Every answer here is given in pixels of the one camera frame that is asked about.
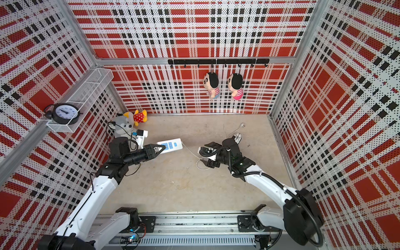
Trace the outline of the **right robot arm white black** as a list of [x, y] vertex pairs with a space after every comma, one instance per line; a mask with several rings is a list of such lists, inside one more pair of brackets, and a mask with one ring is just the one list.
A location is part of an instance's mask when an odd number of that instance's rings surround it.
[[253, 160], [240, 151], [240, 135], [225, 139], [221, 144], [211, 142], [199, 148], [201, 160], [208, 168], [226, 165], [232, 177], [253, 185], [271, 198], [279, 210], [265, 204], [253, 209], [248, 216], [238, 218], [238, 229], [242, 232], [267, 232], [271, 229], [283, 231], [299, 245], [310, 243], [322, 247], [322, 227], [325, 223], [311, 192], [297, 190], [283, 184], [264, 172]]

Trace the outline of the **yellow red plush toy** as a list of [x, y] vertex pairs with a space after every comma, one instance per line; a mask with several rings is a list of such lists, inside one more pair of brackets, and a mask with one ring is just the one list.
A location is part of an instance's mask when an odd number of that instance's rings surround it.
[[148, 117], [147, 117], [148, 115], [147, 115], [146, 110], [143, 110], [141, 112], [139, 112], [139, 110], [136, 110], [133, 113], [129, 111], [129, 112], [125, 112], [123, 115], [128, 119], [128, 122], [130, 124], [132, 124], [136, 127], [139, 125], [139, 123], [144, 123], [144, 122], [147, 122], [147, 120], [148, 120]]

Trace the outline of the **grey husky plush toy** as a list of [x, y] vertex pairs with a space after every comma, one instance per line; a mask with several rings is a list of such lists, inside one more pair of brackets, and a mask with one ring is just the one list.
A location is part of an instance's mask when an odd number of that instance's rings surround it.
[[133, 124], [122, 114], [117, 114], [114, 120], [109, 122], [107, 125], [114, 132], [115, 138], [125, 137], [130, 139], [133, 134], [136, 133]]

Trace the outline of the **white computer mouse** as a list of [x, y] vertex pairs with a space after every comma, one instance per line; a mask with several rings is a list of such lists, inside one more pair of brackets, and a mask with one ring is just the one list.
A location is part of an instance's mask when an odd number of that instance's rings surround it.
[[236, 142], [237, 144], [239, 144], [239, 143], [241, 142], [241, 140], [242, 140], [242, 134], [241, 134], [241, 133], [236, 133], [236, 134], [234, 135], [234, 140], [235, 140], [235, 142]]

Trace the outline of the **green circuit board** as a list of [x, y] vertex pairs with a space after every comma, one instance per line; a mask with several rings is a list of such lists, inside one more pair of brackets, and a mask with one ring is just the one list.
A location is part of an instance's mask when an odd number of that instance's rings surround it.
[[130, 245], [130, 244], [138, 244], [139, 242], [138, 237], [132, 235], [132, 236], [122, 236], [120, 239], [120, 244], [125, 244], [125, 245]]

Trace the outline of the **black round alarm clock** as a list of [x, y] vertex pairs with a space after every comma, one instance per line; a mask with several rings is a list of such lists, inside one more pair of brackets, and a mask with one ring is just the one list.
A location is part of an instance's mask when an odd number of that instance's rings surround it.
[[67, 103], [50, 104], [44, 108], [45, 117], [60, 125], [73, 125], [82, 115], [79, 108]]

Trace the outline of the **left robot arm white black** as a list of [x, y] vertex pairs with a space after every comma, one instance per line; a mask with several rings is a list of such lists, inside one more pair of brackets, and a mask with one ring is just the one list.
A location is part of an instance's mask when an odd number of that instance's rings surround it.
[[44, 235], [40, 250], [101, 250], [118, 233], [141, 226], [136, 208], [121, 207], [95, 231], [91, 227], [108, 197], [119, 186], [132, 165], [160, 155], [168, 144], [148, 144], [131, 151], [128, 138], [113, 139], [108, 161], [96, 172], [91, 187], [70, 216], [51, 235]]

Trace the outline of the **hanging doll blue shorts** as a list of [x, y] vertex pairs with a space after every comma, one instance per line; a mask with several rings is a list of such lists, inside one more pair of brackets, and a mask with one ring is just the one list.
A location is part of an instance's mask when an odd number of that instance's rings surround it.
[[211, 99], [216, 99], [220, 96], [219, 79], [216, 73], [206, 73], [203, 79], [203, 87], [208, 91]]

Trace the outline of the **black wall hook rail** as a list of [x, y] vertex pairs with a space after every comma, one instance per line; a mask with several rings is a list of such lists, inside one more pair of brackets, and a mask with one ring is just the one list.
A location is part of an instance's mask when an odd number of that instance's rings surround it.
[[228, 64], [233, 64], [233, 65], [256, 65], [256, 64], [261, 64], [261, 65], [267, 65], [270, 63], [270, 59], [268, 58], [245, 58], [245, 59], [169, 59], [167, 60], [169, 65], [228, 65]]

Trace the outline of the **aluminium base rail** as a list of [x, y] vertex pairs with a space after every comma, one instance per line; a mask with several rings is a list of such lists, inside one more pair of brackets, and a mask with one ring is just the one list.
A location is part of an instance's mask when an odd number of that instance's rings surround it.
[[256, 219], [256, 210], [140, 213], [143, 237], [129, 243], [125, 229], [106, 244], [106, 250], [314, 250], [299, 245], [283, 230], [279, 210], [263, 208], [268, 225]]

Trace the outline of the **hanging doll pink shorts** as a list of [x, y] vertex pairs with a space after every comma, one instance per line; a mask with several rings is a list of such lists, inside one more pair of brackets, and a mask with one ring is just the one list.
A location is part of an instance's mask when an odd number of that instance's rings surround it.
[[228, 89], [231, 92], [231, 96], [234, 100], [239, 101], [243, 95], [243, 76], [241, 74], [232, 74], [228, 79]]

